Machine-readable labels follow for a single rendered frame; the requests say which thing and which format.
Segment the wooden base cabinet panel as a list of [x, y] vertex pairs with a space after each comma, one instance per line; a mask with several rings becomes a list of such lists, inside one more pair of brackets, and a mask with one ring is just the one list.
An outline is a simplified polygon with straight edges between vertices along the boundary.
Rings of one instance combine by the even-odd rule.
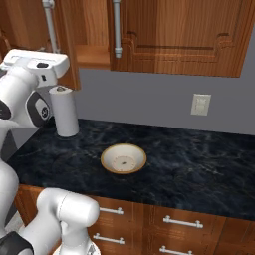
[[255, 221], [227, 218], [214, 255], [255, 255]]
[[19, 185], [14, 203], [25, 226], [37, 215], [37, 198], [42, 191], [43, 187]]

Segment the white paper towel roll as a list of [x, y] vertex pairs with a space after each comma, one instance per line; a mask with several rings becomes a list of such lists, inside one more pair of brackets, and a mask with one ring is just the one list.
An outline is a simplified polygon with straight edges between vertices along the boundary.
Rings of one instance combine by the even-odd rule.
[[57, 134], [61, 137], [74, 136], [79, 132], [74, 93], [71, 89], [56, 86], [49, 91]]

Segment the white bowl with tan rim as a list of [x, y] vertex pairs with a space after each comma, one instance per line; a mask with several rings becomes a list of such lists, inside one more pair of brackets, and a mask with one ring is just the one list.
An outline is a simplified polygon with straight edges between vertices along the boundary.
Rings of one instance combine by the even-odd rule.
[[142, 148], [130, 143], [114, 144], [101, 155], [101, 164], [115, 174], [131, 174], [140, 171], [146, 164], [147, 156]]

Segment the wooden wall cabinet door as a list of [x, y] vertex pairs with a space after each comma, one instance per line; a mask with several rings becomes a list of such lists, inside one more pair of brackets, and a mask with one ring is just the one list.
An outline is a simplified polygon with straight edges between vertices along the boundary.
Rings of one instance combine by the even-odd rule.
[[[59, 84], [78, 90], [80, 81], [75, 42], [69, 25], [71, 15], [67, 11], [69, 0], [54, 1], [51, 15], [57, 47], [70, 59], [70, 69]], [[42, 0], [0, 0], [0, 61], [11, 49], [53, 50]]]
[[120, 59], [113, 0], [107, 0], [107, 10], [113, 71], [241, 76], [255, 0], [121, 0]]

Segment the white wall outlet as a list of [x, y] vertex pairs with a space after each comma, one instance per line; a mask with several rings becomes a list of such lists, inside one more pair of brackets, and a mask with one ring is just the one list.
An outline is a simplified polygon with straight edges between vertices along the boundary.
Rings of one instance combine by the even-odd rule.
[[191, 105], [191, 114], [194, 116], [207, 116], [210, 100], [210, 95], [194, 94]]

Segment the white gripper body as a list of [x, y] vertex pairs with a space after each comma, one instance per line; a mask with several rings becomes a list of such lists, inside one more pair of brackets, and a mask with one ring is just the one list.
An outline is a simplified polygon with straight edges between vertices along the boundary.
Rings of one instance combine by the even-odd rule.
[[9, 70], [25, 61], [25, 68], [36, 75], [54, 74], [62, 78], [70, 67], [70, 61], [65, 54], [55, 54], [38, 51], [10, 50], [2, 61], [2, 69]]

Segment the wooden drawer front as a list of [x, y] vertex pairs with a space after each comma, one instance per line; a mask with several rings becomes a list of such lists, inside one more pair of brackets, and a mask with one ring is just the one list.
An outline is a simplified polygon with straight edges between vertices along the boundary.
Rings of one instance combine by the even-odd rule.
[[[122, 237], [125, 240], [125, 245], [96, 240], [93, 238], [96, 233], [114, 239]], [[139, 232], [112, 228], [92, 228], [89, 230], [89, 234], [100, 248], [102, 255], [141, 255], [142, 241]]]
[[[148, 235], [175, 238], [198, 242], [216, 242], [225, 223], [225, 218], [212, 214], [192, 212], [180, 209], [145, 205], [143, 207], [143, 239]], [[163, 222], [163, 217], [169, 215], [172, 219], [203, 224], [202, 229]]]
[[121, 207], [124, 215], [100, 211], [98, 221], [89, 230], [92, 228], [112, 228], [142, 233], [143, 207], [140, 204], [98, 196], [94, 196], [94, 200], [103, 208], [118, 209]]
[[171, 255], [159, 252], [159, 248], [165, 246], [167, 249], [187, 252], [191, 250], [194, 255], [213, 255], [215, 242], [198, 242], [189, 240], [178, 240], [175, 238], [166, 238], [157, 235], [148, 235], [143, 239], [144, 255]]

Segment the wooden wall cabinet body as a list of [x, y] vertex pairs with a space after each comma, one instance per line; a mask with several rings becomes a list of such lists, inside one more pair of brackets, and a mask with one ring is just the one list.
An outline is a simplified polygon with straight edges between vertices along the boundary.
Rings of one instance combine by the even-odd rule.
[[107, 0], [82, 0], [76, 57], [80, 67], [108, 70], [110, 49]]

